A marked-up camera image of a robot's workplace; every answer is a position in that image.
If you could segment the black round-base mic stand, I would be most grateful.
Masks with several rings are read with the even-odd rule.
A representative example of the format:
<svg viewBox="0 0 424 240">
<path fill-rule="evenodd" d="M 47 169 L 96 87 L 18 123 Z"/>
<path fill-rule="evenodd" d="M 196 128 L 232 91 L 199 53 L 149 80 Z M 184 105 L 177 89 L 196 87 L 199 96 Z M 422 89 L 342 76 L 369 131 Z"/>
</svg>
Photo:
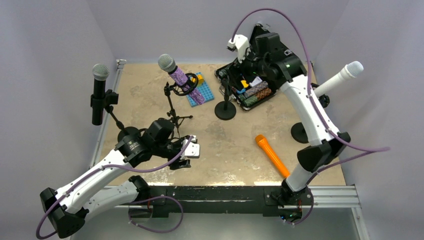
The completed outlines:
<svg viewBox="0 0 424 240">
<path fill-rule="evenodd" d="M 222 78 L 220 83 L 224 87 L 224 100 L 215 106 L 214 113 L 218 119 L 228 121 L 235 117 L 237 109 L 236 106 L 230 101 L 231 90 L 229 86 L 229 80 Z"/>
</svg>

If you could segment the purple glitter microphone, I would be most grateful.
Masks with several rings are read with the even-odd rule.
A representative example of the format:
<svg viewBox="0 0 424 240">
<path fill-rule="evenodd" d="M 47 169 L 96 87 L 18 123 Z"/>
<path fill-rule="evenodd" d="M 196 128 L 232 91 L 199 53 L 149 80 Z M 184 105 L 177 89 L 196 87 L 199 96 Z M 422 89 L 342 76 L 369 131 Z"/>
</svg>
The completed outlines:
<svg viewBox="0 0 424 240">
<path fill-rule="evenodd" d="M 175 81 L 176 85 L 180 87 L 184 93 L 198 105 L 205 103 L 205 98 L 197 89 L 195 82 L 190 80 L 190 77 L 177 66 L 175 60 L 169 54 L 162 54 L 158 59 L 158 66 L 161 70 L 168 73 L 168 75 Z"/>
</svg>

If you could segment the orange microphone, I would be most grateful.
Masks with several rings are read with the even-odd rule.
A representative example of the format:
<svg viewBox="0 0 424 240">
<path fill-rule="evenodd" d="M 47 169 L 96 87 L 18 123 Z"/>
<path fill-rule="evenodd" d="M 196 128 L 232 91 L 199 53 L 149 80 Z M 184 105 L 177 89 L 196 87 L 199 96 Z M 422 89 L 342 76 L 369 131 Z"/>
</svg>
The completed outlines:
<svg viewBox="0 0 424 240">
<path fill-rule="evenodd" d="M 262 151 L 266 154 L 266 156 L 269 158 L 270 162 L 274 165 L 280 175 L 284 179 L 287 179 L 290 176 L 290 171 L 287 169 L 287 167 L 280 160 L 276 152 L 270 146 L 267 138 L 264 135 L 259 134 L 255 137 L 255 142 L 258 147 L 262 149 Z"/>
</svg>

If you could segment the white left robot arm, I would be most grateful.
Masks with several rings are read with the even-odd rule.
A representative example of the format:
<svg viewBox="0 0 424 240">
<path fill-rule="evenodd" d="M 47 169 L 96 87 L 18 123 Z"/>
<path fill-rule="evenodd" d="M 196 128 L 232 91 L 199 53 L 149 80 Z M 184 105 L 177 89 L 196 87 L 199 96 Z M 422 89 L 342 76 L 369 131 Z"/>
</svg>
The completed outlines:
<svg viewBox="0 0 424 240">
<path fill-rule="evenodd" d="M 55 235 L 65 239 L 103 211 L 153 201 L 149 185 L 140 177 L 139 164 L 157 156 L 166 159 L 166 167 L 178 170 L 190 167 L 190 160 L 200 156 L 197 137 L 176 138 L 174 128 L 164 118 L 148 128 L 124 128 L 115 147 L 95 166 L 58 189 L 48 187 L 40 193 L 42 219 L 51 223 Z"/>
</svg>

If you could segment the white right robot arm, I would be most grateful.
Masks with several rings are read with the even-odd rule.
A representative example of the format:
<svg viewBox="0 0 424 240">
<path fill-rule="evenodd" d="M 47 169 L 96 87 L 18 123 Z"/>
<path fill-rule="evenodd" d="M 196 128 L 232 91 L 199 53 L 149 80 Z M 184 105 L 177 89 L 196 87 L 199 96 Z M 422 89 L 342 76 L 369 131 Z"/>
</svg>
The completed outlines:
<svg viewBox="0 0 424 240">
<path fill-rule="evenodd" d="M 250 39 L 230 38 L 227 48 L 237 53 L 234 66 L 247 81 L 260 77 L 279 87 L 292 104 L 305 131 L 308 146 L 297 152 L 298 164 L 282 182 L 280 196 L 288 204 L 300 198 L 314 173 L 328 166 L 351 138 L 332 123 L 315 95 L 304 63 L 286 47 L 275 32 Z"/>
</svg>

